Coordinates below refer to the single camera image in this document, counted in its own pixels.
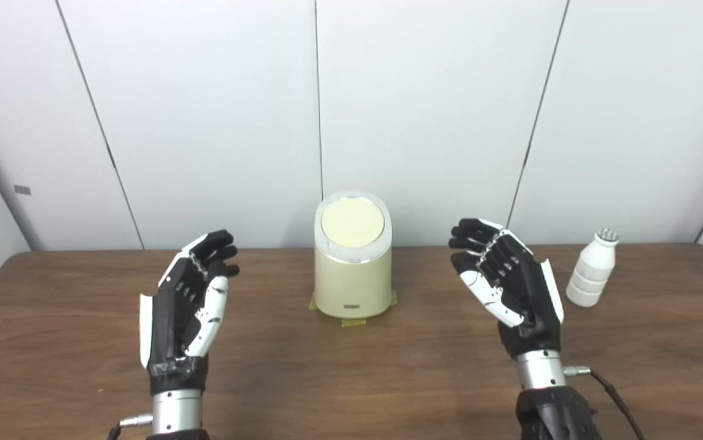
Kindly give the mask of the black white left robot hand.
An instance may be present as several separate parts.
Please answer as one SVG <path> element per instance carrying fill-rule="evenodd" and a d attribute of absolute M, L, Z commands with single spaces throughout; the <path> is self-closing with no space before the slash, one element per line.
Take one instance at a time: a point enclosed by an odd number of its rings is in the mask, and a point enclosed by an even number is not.
<path fill-rule="evenodd" d="M 150 394 L 206 388 L 208 354 L 222 325 L 228 261 L 238 254 L 234 237 L 220 229 L 193 240 L 173 257 L 153 295 L 140 295 L 139 355 Z"/>

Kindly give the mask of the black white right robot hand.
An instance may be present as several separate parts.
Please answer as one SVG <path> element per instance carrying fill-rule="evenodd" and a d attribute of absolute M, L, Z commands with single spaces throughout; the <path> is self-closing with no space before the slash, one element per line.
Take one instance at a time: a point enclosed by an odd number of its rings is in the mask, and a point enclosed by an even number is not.
<path fill-rule="evenodd" d="M 561 351 L 564 310 L 550 261 L 504 226 L 462 218 L 447 242 L 458 277 L 499 320 L 498 333 L 511 359 L 533 351 Z"/>

